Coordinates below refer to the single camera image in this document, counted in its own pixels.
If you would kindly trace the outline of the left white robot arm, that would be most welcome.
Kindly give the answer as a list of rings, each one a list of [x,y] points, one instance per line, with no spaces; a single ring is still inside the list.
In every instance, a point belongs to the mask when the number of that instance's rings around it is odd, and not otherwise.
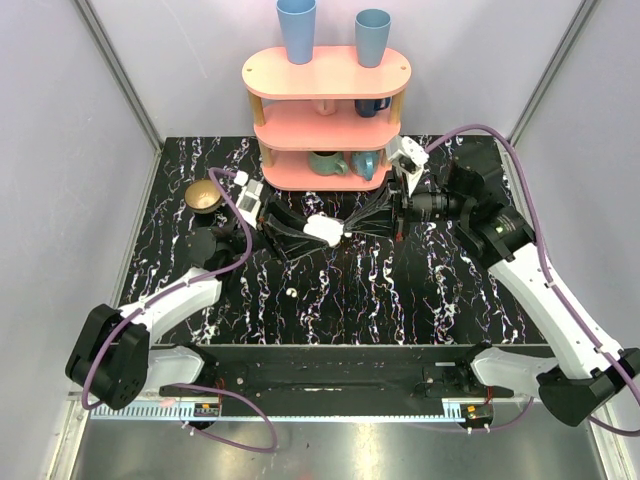
[[[100,304],[88,314],[65,367],[92,410],[128,406],[141,393],[164,387],[208,394],[216,360],[194,345],[155,350],[153,344],[193,314],[218,303],[234,274],[256,251],[295,260],[339,244],[340,220],[302,217],[277,202],[261,209],[232,206],[236,218],[218,227],[197,215],[187,238],[192,266],[181,277],[136,302]]]

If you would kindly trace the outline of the white oval case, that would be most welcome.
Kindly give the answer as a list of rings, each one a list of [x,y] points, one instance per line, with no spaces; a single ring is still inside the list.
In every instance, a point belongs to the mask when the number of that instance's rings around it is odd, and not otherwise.
[[[343,237],[344,224],[339,219],[314,214],[307,218],[303,232],[315,238],[322,239],[330,247],[336,247],[340,244]]]

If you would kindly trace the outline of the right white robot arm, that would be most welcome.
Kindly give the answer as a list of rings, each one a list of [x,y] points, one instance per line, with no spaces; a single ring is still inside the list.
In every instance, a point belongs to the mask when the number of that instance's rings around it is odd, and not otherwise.
[[[481,144],[458,147],[442,187],[414,185],[419,147],[404,147],[381,187],[345,222],[348,233],[403,240],[412,225],[451,221],[462,249],[525,310],[551,348],[550,358],[509,353],[483,342],[457,360],[453,383],[466,396],[499,387],[542,401],[560,422],[577,426],[639,374],[639,351],[624,349],[585,313],[547,270],[541,240],[504,203],[503,169]]]

